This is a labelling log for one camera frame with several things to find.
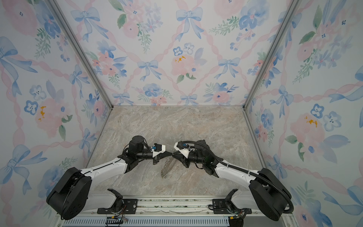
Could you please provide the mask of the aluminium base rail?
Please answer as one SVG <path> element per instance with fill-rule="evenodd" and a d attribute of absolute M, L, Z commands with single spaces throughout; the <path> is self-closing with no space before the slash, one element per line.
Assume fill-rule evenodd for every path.
<path fill-rule="evenodd" d="M 98 210 L 83 211 L 70 220 L 56 215 L 52 227 L 296 227 L 293 215 L 283 214 L 278 221 L 259 210 L 237 215 L 213 211 L 224 206 L 222 197 L 211 196 L 129 196 L 127 208 L 119 215 Z"/>

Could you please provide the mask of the aluminium corner post left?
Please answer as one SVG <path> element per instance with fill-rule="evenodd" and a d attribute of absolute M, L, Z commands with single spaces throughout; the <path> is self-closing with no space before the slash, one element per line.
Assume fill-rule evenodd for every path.
<path fill-rule="evenodd" d="M 110 98 L 108 97 L 104 87 L 101 84 L 100 79 L 95 74 L 92 65 L 90 61 L 87 58 L 86 53 L 84 52 L 83 48 L 81 47 L 79 41 L 76 38 L 75 33 L 73 32 L 69 22 L 65 18 L 62 10 L 60 9 L 57 1 L 45 1 L 46 5 L 49 7 L 52 14 L 54 14 L 54 17 L 56 21 L 59 23 L 59 26 L 61 29 L 65 32 L 67 38 L 70 40 L 70 45 L 72 46 L 73 50 L 76 53 L 76 56 L 79 58 L 82 65 L 85 67 L 87 73 L 91 77 L 92 81 L 94 82 L 96 88 L 98 89 L 101 97 L 106 102 L 107 106 L 112 109 L 113 104 L 111 103 Z"/>

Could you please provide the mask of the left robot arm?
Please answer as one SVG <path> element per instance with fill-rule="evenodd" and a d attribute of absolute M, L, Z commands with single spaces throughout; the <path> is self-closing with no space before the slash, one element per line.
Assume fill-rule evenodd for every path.
<path fill-rule="evenodd" d="M 152 160 L 156 165 L 161 159 L 172 156 L 166 146 L 149 146 L 142 136 L 134 136 L 125 146 L 121 155 L 95 167 L 69 168 L 49 193 L 46 202 L 61 218 L 70 220 L 83 211 L 105 209 L 120 214 L 125 209 L 123 196 L 114 189 L 96 192 L 94 187 L 118 175 L 134 169 L 144 160 Z"/>

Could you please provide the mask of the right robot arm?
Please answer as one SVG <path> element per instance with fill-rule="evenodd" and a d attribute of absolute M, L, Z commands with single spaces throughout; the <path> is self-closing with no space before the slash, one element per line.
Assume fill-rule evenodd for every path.
<path fill-rule="evenodd" d="M 228 213 L 243 218 L 248 210 L 257 209 L 278 221 L 282 214 L 295 210 L 290 192 L 269 169 L 258 171 L 235 166 L 215 155 L 204 140 L 179 141 L 174 149 L 173 157 L 186 168 L 194 163 L 210 176 L 230 180 L 249 190 L 246 194 L 238 189 L 230 191 L 224 199 L 224 210 Z"/>

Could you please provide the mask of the aluminium corner post right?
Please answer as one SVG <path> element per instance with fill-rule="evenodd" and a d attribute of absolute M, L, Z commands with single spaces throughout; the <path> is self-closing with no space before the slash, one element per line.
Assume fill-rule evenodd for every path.
<path fill-rule="evenodd" d="M 267 56 L 265 58 L 265 61 L 262 64 L 261 69 L 260 69 L 259 73 L 257 74 L 256 79 L 252 84 L 252 88 L 248 94 L 248 97 L 243 105 L 243 110 L 245 112 L 247 111 L 249 106 L 252 104 L 252 100 L 259 87 L 259 84 L 263 80 L 264 75 L 268 69 L 268 66 L 272 62 L 278 48 L 280 47 L 281 40 L 287 31 L 287 27 L 290 25 L 293 17 L 295 16 L 296 10 L 297 10 L 299 4 L 300 4 L 299 0 L 293 0 L 293 1 L 291 1 L 289 7 L 287 8 L 286 14 L 283 17 L 283 21 L 277 30 L 276 36 L 273 39 L 273 42 L 271 43 L 269 50 L 267 51 Z"/>

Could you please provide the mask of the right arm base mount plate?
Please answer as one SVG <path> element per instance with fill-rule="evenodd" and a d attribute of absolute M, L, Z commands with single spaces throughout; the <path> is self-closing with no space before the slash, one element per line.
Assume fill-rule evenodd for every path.
<path fill-rule="evenodd" d="M 232 196 L 238 191 L 233 189 L 224 199 L 213 199 L 212 204 L 208 205 L 208 208 L 213 211 L 214 214 L 252 214 L 251 209 L 243 208 L 239 209 L 232 203 Z"/>

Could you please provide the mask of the aluminium corner post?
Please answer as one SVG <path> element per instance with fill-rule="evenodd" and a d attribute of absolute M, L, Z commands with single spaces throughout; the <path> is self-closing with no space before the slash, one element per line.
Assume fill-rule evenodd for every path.
<path fill-rule="evenodd" d="M 85 67 L 87 73 L 91 77 L 92 81 L 94 82 L 96 88 L 98 89 L 101 97 L 106 102 L 107 106 L 112 109 L 113 104 L 111 103 L 110 98 L 108 97 L 104 87 L 101 84 L 100 79 L 95 74 L 92 65 L 90 61 L 87 58 L 86 53 L 84 52 L 83 48 L 81 47 L 79 41 L 76 38 L 75 33 L 73 32 L 69 22 L 65 18 L 62 10 L 60 9 L 57 1 L 45 1 L 46 5 L 49 7 L 52 14 L 54 14 L 54 17 L 56 21 L 59 23 L 59 26 L 61 29 L 65 32 L 67 38 L 70 40 L 70 45 L 72 46 L 73 50 L 76 53 L 76 56 L 79 58 L 82 65 Z"/>
<path fill-rule="evenodd" d="M 289 7 L 287 8 L 286 14 L 283 17 L 283 21 L 277 30 L 276 36 L 273 39 L 273 42 L 271 43 L 269 50 L 267 51 L 267 56 L 265 58 L 265 61 L 262 64 L 261 69 L 260 69 L 259 73 L 257 74 L 256 79 L 252 84 L 252 88 L 248 94 L 248 97 L 243 105 L 243 110 L 245 112 L 247 111 L 249 106 L 252 104 L 252 100 L 259 87 L 259 84 L 263 80 L 264 75 L 268 69 L 268 66 L 272 62 L 278 48 L 280 47 L 281 40 L 287 31 L 287 27 L 290 25 L 293 17 L 295 16 L 296 10 L 297 10 L 299 4 L 300 4 L 299 0 L 293 0 L 293 1 L 291 1 Z"/>

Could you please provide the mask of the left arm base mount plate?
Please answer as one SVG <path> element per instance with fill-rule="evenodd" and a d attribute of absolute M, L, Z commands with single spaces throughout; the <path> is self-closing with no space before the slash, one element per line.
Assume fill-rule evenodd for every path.
<path fill-rule="evenodd" d="M 114 189 L 107 189 L 112 195 L 115 196 L 115 201 L 110 208 L 99 208 L 97 214 L 135 214 L 138 199 L 125 199 L 119 192 Z"/>

